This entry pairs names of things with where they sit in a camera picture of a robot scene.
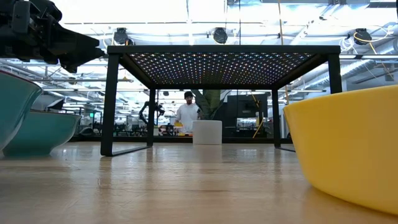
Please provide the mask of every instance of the small table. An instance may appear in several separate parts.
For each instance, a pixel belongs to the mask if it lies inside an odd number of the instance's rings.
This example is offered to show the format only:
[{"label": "small table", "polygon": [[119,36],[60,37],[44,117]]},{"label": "small table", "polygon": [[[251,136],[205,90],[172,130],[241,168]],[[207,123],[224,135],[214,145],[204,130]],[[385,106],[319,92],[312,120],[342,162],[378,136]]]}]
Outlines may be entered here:
[{"label": "small table", "polygon": [[[274,145],[280,148],[278,90],[329,63],[330,91],[342,91],[340,46],[327,45],[140,45],[109,46],[101,155],[152,147],[156,90],[270,90]],[[147,146],[112,151],[119,64],[149,91]]]}]

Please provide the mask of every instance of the man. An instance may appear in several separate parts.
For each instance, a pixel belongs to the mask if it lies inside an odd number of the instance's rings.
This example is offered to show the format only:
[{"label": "man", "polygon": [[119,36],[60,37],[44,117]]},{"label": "man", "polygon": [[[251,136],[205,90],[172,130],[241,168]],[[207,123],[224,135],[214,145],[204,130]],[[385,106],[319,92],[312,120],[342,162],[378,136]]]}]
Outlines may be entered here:
[{"label": "man", "polygon": [[198,119],[199,107],[195,103],[192,103],[192,92],[185,92],[184,98],[187,103],[181,105],[180,108],[177,110],[177,121],[181,122],[183,125],[181,132],[191,133],[193,121],[196,121]]}]

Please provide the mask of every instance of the white shirt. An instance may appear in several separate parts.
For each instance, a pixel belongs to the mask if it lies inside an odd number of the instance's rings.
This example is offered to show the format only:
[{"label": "white shirt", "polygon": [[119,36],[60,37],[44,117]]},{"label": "white shirt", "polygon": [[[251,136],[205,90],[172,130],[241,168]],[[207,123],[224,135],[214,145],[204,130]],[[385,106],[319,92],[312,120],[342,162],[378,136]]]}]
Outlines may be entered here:
[{"label": "white shirt", "polygon": [[190,105],[185,103],[177,110],[177,120],[183,125],[181,132],[192,132],[193,121],[198,119],[198,109],[199,107],[194,103],[191,103]]}]

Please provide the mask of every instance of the bowl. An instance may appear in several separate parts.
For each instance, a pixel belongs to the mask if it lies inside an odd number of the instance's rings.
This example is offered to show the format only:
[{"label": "bowl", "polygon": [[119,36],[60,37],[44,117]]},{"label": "bowl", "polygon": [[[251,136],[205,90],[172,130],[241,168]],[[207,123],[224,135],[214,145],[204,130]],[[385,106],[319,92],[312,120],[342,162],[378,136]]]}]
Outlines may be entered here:
[{"label": "bowl", "polygon": [[35,83],[0,71],[0,151],[16,135],[42,92]]},{"label": "bowl", "polygon": [[80,118],[72,114],[31,111],[3,154],[46,156],[72,138]]},{"label": "bowl", "polygon": [[398,215],[398,85],[284,108],[307,180],[319,190]]}]

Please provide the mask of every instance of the white container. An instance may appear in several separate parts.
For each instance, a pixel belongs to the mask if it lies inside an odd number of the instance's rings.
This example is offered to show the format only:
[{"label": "white container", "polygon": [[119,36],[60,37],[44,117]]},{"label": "white container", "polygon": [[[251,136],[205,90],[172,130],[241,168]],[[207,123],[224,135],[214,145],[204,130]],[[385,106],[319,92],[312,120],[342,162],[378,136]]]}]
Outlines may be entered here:
[{"label": "white container", "polygon": [[193,144],[220,145],[222,140],[222,121],[193,122]]}]

